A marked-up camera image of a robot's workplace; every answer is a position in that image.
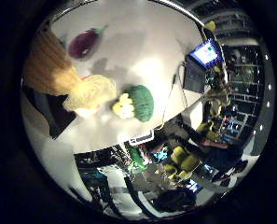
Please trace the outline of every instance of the yellow cushion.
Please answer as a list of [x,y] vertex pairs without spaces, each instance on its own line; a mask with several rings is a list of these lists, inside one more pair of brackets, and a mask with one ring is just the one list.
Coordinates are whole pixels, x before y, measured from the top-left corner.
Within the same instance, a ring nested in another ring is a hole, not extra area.
[[175,164],[179,165],[182,163],[182,160],[184,160],[186,156],[186,151],[182,147],[178,146],[174,148],[171,158]]
[[176,167],[174,167],[171,164],[165,164],[164,165],[164,170],[166,172],[166,175],[169,179],[173,179],[174,175],[177,173]]
[[182,171],[181,173],[179,173],[178,177],[181,180],[187,180],[192,177],[192,174],[193,174],[192,172]]
[[199,164],[200,160],[193,155],[190,155],[186,157],[181,163],[181,169],[186,172],[192,172],[198,167]]

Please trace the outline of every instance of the yellow chair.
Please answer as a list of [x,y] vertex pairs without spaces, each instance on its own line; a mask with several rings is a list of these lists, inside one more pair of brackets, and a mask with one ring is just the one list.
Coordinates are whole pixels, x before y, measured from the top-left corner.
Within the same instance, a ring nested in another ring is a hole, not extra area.
[[171,158],[175,164],[180,165],[187,155],[187,152],[182,147],[178,146],[174,148]]
[[200,160],[193,155],[187,156],[181,163],[180,167],[183,171],[193,172],[200,164]]
[[165,164],[163,167],[164,167],[167,177],[170,180],[172,180],[177,173],[176,167],[171,164]]
[[191,178],[192,172],[199,166],[201,163],[196,157],[187,153],[187,151],[178,146],[173,150],[171,159],[175,165],[165,164],[164,169],[170,180],[187,180]]

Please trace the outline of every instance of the person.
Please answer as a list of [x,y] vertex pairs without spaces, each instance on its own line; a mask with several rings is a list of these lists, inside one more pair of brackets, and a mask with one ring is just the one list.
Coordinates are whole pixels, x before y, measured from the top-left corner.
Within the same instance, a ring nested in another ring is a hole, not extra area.
[[225,174],[223,172],[218,172],[216,175],[213,176],[212,182],[217,182],[217,181],[224,181],[229,178],[231,178],[233,175],[241,173],[247,166],[248,160],[246,161],[238,161],[238,163],[233,167],[232,171],[230,174]]
[[213,142],[202,137],[181,120],[178,120],[177,124],[187,132],[189,138],[196,143],[197,146],[190,144],[188,139],[184,139],[176,134],[170,135],[170,138],[181,144],[187,151],[196,156],[203,163],[208,164],[218,171],[226,173],[241,159],[241,147],[228,143]]
[[156,209],[164,212],[186,211],[196,204],[196,194],[187,188],[168,189],[154,200]]
[[155,131],[155,138],[152,141],[143,143],[143,150],[147,157],[156,163],[164,161],[172,153],[164,131]]

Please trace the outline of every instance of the white table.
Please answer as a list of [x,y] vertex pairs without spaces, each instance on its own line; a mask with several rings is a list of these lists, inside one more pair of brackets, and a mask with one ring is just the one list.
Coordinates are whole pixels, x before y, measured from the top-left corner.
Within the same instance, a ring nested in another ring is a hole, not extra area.
[[[79,7],[58,19],[52,30],[68,43],[83,31],[108,24],[95,52],[85,61],[73,60],[81,77],[104,75],[115,80],[118,96],[130,85],[148,87],[154,97],[154,115],[149,122],[120,119],[102,105],[91,118],[76,118],[58,137],[75,153],[111,147],[160,126],[185,109],[179,83],[173,74],[185,54],[202,40],[194,21],[164,5],[146,0],[99,0]],[[201,94],[186,91],[187,105]]]

